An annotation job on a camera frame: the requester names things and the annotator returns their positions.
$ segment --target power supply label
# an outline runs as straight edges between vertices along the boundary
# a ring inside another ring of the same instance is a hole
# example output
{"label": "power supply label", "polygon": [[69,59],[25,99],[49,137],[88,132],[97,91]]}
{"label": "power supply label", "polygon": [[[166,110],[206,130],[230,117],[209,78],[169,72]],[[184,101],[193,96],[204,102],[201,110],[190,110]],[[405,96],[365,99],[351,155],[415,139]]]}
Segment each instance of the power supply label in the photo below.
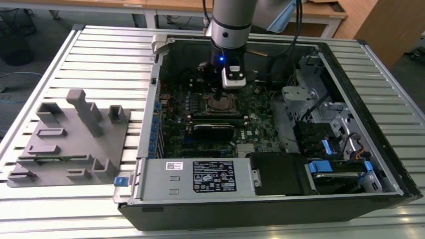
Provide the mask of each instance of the power supply label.
{"label": "power supply label", "polygon": [[193,162],[193,191],[197,193],[234,192],[233,161]]}

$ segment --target black cable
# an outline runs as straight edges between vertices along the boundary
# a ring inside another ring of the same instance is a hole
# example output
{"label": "black cable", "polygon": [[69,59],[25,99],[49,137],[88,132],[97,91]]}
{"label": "black cable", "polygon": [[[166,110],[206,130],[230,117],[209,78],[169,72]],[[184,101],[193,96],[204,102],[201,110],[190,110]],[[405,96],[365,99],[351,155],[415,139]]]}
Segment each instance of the black cable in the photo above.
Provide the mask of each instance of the black cable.
{"label": "black cable", "polygon": [[291,142],[295,142],[295,143],[298,143],[298,141],[295,141],[294,139],[289,139],[289,138],[286,138],[285,136],[282,136],[283,137],[283,139],[286,139],[286,140],[289,140],[289,141],[291,141]]}
{"label": "black cable", "polygon": [[186,24],[182,27],[185,27],[189,24],[190,20],[192,20],[192,16],[189,17],[189,20],[188,20]]}
{"label": "black cable", "polygon": [[205,3],[205,0],[202,0],[202,8],[204,8],[204,17],[206,18],[208,23],[210,24],[212,21],[210,21],[210,18],[208,17],[208,13],[206,13],[206,3]]}
{"label": "black cable", "polygon": [[323,103],[325,99],[329,97],[329,92],[326,92],[326,94],[323,94],[323,96],[318,99],[318,101],[315,102],[315,104],[311,106],[311,108],[309,108],[306,110],[306,112],[303,113],[299,121],[303,120],[303,118],[309,115],[309,113],[313,112],[313,110],[315,110],[315,108],[319,106],[321,103]]}
{"label": "black cable", "polygon": [[289,44],[289,46],[275,55],[267,55],[267,57],[270,58],[269,61],[266,62],[266,74],[267,75],[270,75],[273,65],[275,63],[275,60],[279,57],[285,57],[283,66],[286,66],[287,61],[291,59],[293,50],[294,50],[294,46],[295,46],[298,36],[301,33],[301,25],[302,25],[302,2],[301,2],[301,0],[295,1],[295,25],[297,25],[295,33],[294,33],[293,40],[291,40],[291,43]]}
{"label": "black cable", "polygon": [[346,138],[345,138],[345,140],[343,140],[342,147],[341,147],[341,152],[339,152],[339,160],[343,159],[343,150],[345,150],[345,147],[346,147],[346,144],[347,144],[347,141],[349,141],[350,137],[354,136],[354,135],[357,135],[357,133],[355,133],[355,132],[351,132],[351,133],[346,136]]}
{"label": "black cable", "polygon": [[301,34],[301,24],[302,24],[302,2],[301,2],[301,0],[297,0],[297,30],[295,30],[295,33],[293,36],[293,41],[290,44],[289,54],[287,54],[287,57],[286,57],[286,60],[283,63],[283,67],[287,65],[287,62],[291,60],[294,46],[297,44],[298,36]]}
{"label": "black cable", "polygon": [[297,28],[295,28],[295,32],[294,32],[294,35],[293,35],[291,43],[279,53],[277,53],[275,55],[270,56],[273,58],[285,55],[285,53],[294,47],[294,45],[297,43],[298,36],[299,36],[299,33],[301,33],[301,24],[302,24],[302,2],[301,2],[301,0],[295,1],[295,10],[297,10],[297,12],[295,12],[295,25],[297,25]]}
{"label": "black cable", "polygon": [[181,16],[177,16],[177,17],[172,17],[172,16],[170,16],[170,19],[178,19],[180,17],[181,17]]}

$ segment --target cable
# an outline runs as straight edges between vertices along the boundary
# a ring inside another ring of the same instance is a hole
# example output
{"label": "cable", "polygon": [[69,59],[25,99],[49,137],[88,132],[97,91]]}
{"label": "cable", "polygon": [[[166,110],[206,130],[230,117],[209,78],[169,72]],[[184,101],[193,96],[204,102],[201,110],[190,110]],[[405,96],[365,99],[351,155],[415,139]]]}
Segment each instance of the cable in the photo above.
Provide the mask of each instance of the cable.
{"label": "cable", "polygon": [[277,92],[278,92],[278,91],[275,91],[275,92],[273,93],[271,97],[270,97],[269,105],[271,105],[271,103],[273,103],[273,98],[274,98],[274,95],[275,95]]}
{"label": "cable", "polygon": [[301,2],[301,0],[295,0],[295,10],[297,10],[297,12],[295,12],[297,29],[295,29],[291,43],[277,55],[270,56],[271,58],[275,58],[275,57],[285,55],[286,51],[289,51],[297,43],[299,32],[301,32],[301,24],[302,24],[302,2]]}
{"label": "cable", "polygon": [[269,55],[267,57],[270,57],[270,60],[266,62],[266,73],[267,75],[271,73],[271,69],[273,69],[273,65],[275,63],[275,60],[285,56],[285,62],[283,62],[283,67],[281,68],[282,70],[285,69],[285,66],[287,64],[287,61],[291,59],[291,55],[293,55],[293,51],[294,51],[294,46],[298,40],[298,36],[301,33],[301,25],[302,25],[302,2],[301,0],[295,0],[295,33],[293,36],[293,40],[291,43],[289,44],[289,46],[275,55]]}
{"label": "cable", "polygon": [[323,96],[318,99],[318,101],[315,102],[315,104],[311,106],[311,108],[309,108],[306,110],[306,112],[303,113],[299,121],[303,120],[303,118],[307,116],[309,113],[313,112],[313,110],[315,110],[315,108],[319,106],[321,103],[323,103],[325,99],[329,97],[329,92],[326,92],[326,94],[323,94]]}
{"label": "cable", "polygon": [[346,138],[345,138],[345,140],[343,140],[342,147],[341,147],[341,152],[339,152],[339,160],[343,159],[343,150],[345,150],[345,147],[346,147],[346,144],[347,144],[347,141],[349,141],[350,137],[354,136],[354,135],[357,135],[357,133],[355,133],[355,132],[351,132],[351,133],[346,136]]}
{"label": "cable", "polygon": [[26,101],[5,101],[5,100],[0,100],[0,102],[10,103],[10,104],[20,104],[20,103],[25,103]]}
{"label": "cable", "polygon": [[189,17],[189,20],[188,20],[186,24],[182,27],[185,27],[189,24],[190,20],[192,20],[192,16]]}
{"label": "cable", "polygon": [[357,150],[355,154],[353,155],[353,159],[358,159],[358,156],[362,152],[365,152],[365,146],[359,143],[359,140],[355,141],[357,144],[359,145],[359,149]]}
{"label": "cable", "polygon": [[202,8],[204,8],[204,18],[208,20],[208,23],[212,23],[210,18],[208,17],[208,13],[206,13],[206,3],[205,0],[202,0]]}
{"label": "cable", "polygon": [[170,16],[170,19],[178,19],[180,17],[181,17],[181,16],[177,16],[177,17],[172,17],[172,16]]}
{"label": "cable", "polygon": [[14,75],[14,74],[32,74],[32,75],[37,75],[38,77],[42,77],[42,75],[40,73],[36,72],[28,72],[28,71],[21,71],[21,72],[9,72],[5,75],[0,76],[0,78],[9,76],[9,75]]}

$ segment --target blue latch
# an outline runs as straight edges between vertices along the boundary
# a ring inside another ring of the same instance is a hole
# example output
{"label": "blue latch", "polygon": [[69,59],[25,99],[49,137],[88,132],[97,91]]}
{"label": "blue latch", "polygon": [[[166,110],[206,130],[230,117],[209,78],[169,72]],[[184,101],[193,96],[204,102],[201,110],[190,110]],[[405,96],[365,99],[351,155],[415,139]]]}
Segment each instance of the blue latch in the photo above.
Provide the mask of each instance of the blue latch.
{"label": "blue latch", "polygon": [[282,32],[282,30],[285,29],[290,21],[294,9],[295,9],[295,0],[289,0],[287,6],[283,8],[282,12],[278,14],[270,26],[266,28],[267,31]]}
{"label": "blue latch", "polygon": [[373,166],[371,166],[371,163],[369,161],[365,161],[365,167],[366,167],[367,172],[373,170]]}
{"label": "blue latch", "polygon": [[323,146],[325,146],[326,154],[327,154],[327,155],[331,155],[331,150],[330,150],[330,147],[329,147],[329,142],[327,142],[327,140],[323,139],[321,142],[322,142],[322,144],[323,144]]}
{"label": "blue latch", "polygon": [[317,160],[307,164],[310,173],[329,173],[333,172],[330,163],[327,160]]}
{"label": "blue latch", "polygon": [[128,186],[128,177],[114,177],[113,186],[116,187],[126,187]]}

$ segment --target silver metal bracket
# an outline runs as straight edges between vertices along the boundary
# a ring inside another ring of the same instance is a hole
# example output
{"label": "silver metal bracket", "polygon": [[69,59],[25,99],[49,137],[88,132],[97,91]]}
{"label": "silver metal bracket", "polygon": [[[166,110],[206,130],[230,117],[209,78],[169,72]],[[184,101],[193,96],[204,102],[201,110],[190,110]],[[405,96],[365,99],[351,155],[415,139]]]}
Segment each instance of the silver metal bracket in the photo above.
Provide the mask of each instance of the silver metal bracket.
{"label": "silver metal bracket", "polygon": [[286,86],[281,89],[281,93],[285,99],[291,101],[306,101],[315,98],[309,90],[299,86]]}
{"label": "silver metal bracket", "polygon": [[261,187],[260,171],[257,169],[252,170],[252,181],[256,188]]}

